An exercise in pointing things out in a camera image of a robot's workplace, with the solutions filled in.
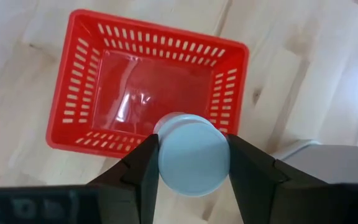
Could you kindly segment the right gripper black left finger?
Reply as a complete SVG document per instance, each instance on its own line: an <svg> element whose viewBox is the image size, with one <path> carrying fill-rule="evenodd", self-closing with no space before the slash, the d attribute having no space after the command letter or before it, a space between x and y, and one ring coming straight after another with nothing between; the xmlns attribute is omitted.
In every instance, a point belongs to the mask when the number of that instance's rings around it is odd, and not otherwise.
<svg viewBox="0 0 358 224"><path fill-rule="evenodd" d="M98 188L102 223L153 224L157 200L158 135L151 134L89 184Z"/></svg>

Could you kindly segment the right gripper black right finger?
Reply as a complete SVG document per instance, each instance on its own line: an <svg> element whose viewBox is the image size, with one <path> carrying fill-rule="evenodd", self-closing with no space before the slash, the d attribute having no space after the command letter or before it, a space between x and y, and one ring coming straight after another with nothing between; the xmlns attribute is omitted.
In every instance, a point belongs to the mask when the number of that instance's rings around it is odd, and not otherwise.
<svg viewBox="0 0 358 224"><path fill-rule="evenodd" d="M227 135L229 178L244 223L309 223L301 194L325 182Z"/></svg>

